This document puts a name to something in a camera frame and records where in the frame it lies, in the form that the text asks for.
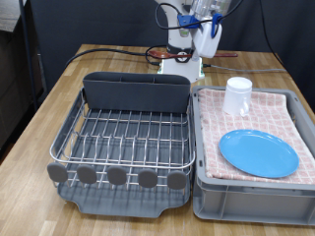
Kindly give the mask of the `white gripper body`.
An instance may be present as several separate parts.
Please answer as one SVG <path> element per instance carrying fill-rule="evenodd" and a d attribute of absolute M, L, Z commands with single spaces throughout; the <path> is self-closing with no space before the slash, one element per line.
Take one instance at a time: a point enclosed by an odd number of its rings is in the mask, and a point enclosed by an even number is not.
<path fill-rule="evenodd" d="M 222 26 L 213 29 L 213 23 L 203 23 L 197 29 L 192 30 L 192 40 L 195 50 L 200 57 L 213 58 L 217 52 L 221 39 Z"/>

